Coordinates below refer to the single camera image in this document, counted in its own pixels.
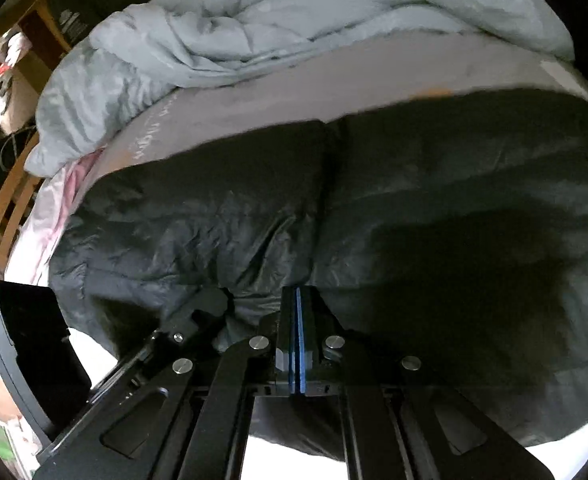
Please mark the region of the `light blue duvet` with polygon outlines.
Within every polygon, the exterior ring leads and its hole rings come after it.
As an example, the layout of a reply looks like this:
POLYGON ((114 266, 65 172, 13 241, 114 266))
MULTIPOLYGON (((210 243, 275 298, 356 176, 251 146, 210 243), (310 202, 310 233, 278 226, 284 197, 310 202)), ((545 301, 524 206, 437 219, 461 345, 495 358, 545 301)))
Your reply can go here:
POLYGON ((151 0, 97 24, 38 101, 25 168, 50 178, 179 88, 218 88, 406 30, 488 32, 571 61, 546 0, 151 0))

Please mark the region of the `pink striped cloth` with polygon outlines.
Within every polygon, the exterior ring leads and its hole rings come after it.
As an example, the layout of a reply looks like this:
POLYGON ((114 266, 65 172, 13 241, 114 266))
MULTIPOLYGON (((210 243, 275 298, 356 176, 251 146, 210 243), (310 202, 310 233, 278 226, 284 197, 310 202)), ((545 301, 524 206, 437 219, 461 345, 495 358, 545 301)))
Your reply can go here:
POLYGON ((11 250, 3 278, 8 282, 47 286, 49 261, 58 246, 82 182, 99 159, 97 150, 64 166, 44 181, 11 250))

